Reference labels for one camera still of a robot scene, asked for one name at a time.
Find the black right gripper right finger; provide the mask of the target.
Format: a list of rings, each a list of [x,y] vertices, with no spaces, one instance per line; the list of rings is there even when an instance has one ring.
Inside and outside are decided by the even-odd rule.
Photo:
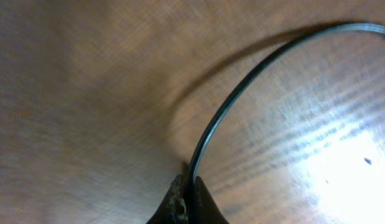
[[[202,178],[197,176],[193,183],[189,222],[195,224],[229,224],[223,216]]]

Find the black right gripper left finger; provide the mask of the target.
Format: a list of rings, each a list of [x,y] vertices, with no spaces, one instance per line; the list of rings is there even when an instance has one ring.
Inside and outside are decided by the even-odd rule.
[[[181,195],[182,187],[183,176],[177,175],[147,224],[188,224],[188,212]]]

